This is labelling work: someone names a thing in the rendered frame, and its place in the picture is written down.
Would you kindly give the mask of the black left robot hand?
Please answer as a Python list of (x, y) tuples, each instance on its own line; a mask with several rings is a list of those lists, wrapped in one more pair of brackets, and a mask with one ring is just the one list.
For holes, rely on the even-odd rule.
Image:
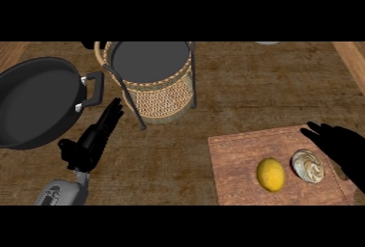
[(109, 135), (123, 116), (121, 99), (117, 97), (108, 104), (96, 123), (86, 129), (77, 142), (59, 140), (61, 159), (68, 163), (66, 169), (90, 173), (96, 168)]

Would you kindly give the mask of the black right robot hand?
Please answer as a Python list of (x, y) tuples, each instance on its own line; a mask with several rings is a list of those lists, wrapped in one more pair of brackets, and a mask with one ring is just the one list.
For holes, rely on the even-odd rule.
[(340, 165), (343, 172), (365, 194), (365, 137), (355, 131), (328, 124), (306, 123), (303, 136)]

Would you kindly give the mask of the wicker tiered basket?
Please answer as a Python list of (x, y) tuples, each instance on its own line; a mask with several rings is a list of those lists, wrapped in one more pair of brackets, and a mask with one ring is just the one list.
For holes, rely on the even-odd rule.
[(123, 89), (140, 130), (196, 107), (194, 51), (194, 41), (95, 42), (96, 59)]

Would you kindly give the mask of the yellow lemon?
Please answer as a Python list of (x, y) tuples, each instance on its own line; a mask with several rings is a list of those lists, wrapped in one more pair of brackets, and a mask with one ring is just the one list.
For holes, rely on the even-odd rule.
[(284, 167), (272, 157), (264, 158), (257, 166), (257, 180), (267, 192), (278, 192), (284, 187)]

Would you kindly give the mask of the pale wooden edge strip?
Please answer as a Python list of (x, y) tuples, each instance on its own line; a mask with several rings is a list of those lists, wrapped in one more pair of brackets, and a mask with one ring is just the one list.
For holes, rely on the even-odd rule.
[(365, 95), (365, 41), (334, 41), (350, 75)]

